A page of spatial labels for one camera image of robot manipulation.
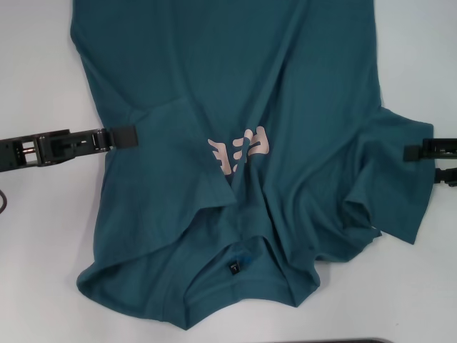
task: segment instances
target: black object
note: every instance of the black object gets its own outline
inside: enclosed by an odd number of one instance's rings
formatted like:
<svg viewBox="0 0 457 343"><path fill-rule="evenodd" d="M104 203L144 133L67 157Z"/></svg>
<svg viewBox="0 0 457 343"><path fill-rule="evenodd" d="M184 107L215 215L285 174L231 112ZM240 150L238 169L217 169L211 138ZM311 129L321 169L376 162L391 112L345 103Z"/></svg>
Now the black object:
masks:
<svg viewBox="0 0 457 343"><path fill-rule="evenodd" d="M240 264L238 262L231 263L229 267L232 275L238 274L240 272Z"/></svg>
<svg viewBox="0 0 457 343"><path fill-rule="evenodd" d="M5 210L6 205L8 204L8 201L6 200L6 195L0 190L0 198L2 199L3 203L1 204L0 207L0 214Z"/></svg>
<svg viewBox="0 0 457 343"><path fill-rule="evenodd" d="M457 139L424 139L422 146L406 146L403 160L406 162L420 159L457 159Z"/></svg>
<svg viewBox="0 0 457 343"><path fill-rule="evenodd" d="M0 141L0 172L30 166L51 166L78 156L98 154L111 150L131 148L138 145L134 126L110 130L97 129L70 133L70 130L33 134ZM28 154L36 159L27 161Z"/></svg>
<svg viewBox="0 0 457 343"><path fill-rule="evenodd" d="M403 160L405 162L421 159L457 159L457 139L424 139L422 146L405 146ZM447 183L450 187L457 186L457 168L435 171L435 183Z"/></svg>
<svg viewBox="0 0 457 343"><path fill-rule="evenodd" d="M450 187L457 187L457 168L452 169L436 169L435 183L440 184L441 182L447 183Z"/></svg>

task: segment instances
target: pink printed graphic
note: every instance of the pink printed graphic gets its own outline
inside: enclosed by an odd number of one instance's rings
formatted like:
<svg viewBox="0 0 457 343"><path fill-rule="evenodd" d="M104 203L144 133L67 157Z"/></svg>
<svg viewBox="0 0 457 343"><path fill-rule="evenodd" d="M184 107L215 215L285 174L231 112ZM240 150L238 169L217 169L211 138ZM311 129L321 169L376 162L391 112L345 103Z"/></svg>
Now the pink printed graphic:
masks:
<svg viewBox="0 0 457 343"><path fill-rule="evenodd" d="M270 152L270 144L268 143L268 139L266 137L266 132L265 129L262 126L258 126L256 129L256 134L254 135L253 132L250 129L247 129L244 132L244 136L238 139L234 139L233 141L233 146L236 147L242 147L244 143L244 139L249 140L249 146L252 146L248 150L248 156L251 156L252 154L268 154ZM231 174L231 166L229 162L229 158L227 156L227 149L226 145L224 143L216 143L214 141L211 141L208 139L208 143L215 147L217 151L213 151L214 156L221 161L222 165L222 171L224 172L224 175L230 175ZM233 158L236 161L239 161L243 157L243 151L237 151L235 154L233 154ZM238 167L238 164L233 167L233 172L236 172L236 168Z"/></svg>

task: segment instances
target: white surface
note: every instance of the white surface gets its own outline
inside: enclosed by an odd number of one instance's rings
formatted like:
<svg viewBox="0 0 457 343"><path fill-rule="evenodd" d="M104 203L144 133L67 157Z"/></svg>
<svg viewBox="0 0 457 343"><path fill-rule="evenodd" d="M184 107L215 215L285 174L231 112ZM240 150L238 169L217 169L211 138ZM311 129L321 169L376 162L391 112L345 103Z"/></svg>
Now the white surface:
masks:
<svg viewBox="0 0 457 343"><path fill-rule="evenodd" d="M457 137L457 2L376 3L387 108ZM0 137L100 125L69 39L70 0L0 0ZM441 166L457 166L454 163ZM457 340L457 189L433 193L415 246L384 235L347 264L320 265L298 309L243 301L188 332L89 301L103 156L0 174L0 342L272 342L383 337Z"/></svg>

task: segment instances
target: shirt sleeve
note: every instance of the shirt sleeve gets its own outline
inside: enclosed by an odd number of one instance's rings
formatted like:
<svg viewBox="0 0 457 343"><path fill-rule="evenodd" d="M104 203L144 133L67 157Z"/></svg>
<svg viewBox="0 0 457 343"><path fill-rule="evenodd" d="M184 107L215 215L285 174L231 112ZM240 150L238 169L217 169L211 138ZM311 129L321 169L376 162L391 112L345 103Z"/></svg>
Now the shirt sleeve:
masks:
<svg viewBox="0 0 457 343"><path fill-rule="evenodd" d="M360 173L346 202L363 206L373 227L413 244L426 212L434 160L404 162L406 145L433 137L433 126L379 107L359 134Z"/></svg>

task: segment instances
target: t-shirt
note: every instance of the t-shirt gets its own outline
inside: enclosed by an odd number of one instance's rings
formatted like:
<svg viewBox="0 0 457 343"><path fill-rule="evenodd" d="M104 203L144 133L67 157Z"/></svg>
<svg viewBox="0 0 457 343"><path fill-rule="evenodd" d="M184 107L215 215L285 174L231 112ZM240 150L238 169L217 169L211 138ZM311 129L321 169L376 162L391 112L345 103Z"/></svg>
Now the t-shirt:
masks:
<svg viewBox="0 0 457 343"><path fill-rule="evenodd" d="M71 37L105 127L88 298L188 329L241 299L297 307L316 260L381 231L414 243L433 127L381 106L368 0L75 0Z"/></svg>

